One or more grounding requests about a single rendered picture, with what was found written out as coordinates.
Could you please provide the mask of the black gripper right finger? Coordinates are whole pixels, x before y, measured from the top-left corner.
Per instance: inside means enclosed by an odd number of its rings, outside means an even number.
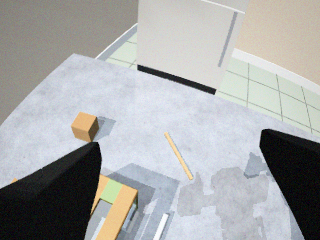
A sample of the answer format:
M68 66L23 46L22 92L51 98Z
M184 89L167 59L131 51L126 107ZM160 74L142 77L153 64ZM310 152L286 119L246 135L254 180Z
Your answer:
M263 129L259 147L304 240L320 240L320 143Z

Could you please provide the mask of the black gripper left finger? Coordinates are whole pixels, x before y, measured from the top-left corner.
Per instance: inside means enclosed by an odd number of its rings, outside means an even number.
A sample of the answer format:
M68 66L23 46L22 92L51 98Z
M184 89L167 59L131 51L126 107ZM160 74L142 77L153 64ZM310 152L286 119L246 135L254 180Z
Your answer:
M84 240L101 163L95 141L0 188L0 240Z

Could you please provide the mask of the tan thin stick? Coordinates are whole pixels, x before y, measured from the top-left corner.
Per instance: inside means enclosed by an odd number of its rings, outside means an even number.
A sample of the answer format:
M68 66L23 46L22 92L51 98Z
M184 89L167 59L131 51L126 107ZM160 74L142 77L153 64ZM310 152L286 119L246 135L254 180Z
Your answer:
M189 169L188 169L187 165L185 165L183 159L181 159L181 156L179 155L179 152L177 152L177 149L176 149L175 145L173 145L171 137L168 136L167 131L164 132L164 136L167 137L168 143L169 143L169 145L171 145L171 148L173 149L173 152L175 152L177 160L179 160L180 164L183 165L184 171L188 175L188 179L192 180L193 177L191 175L189 175L189 173L191 173L191 172L189 172Z

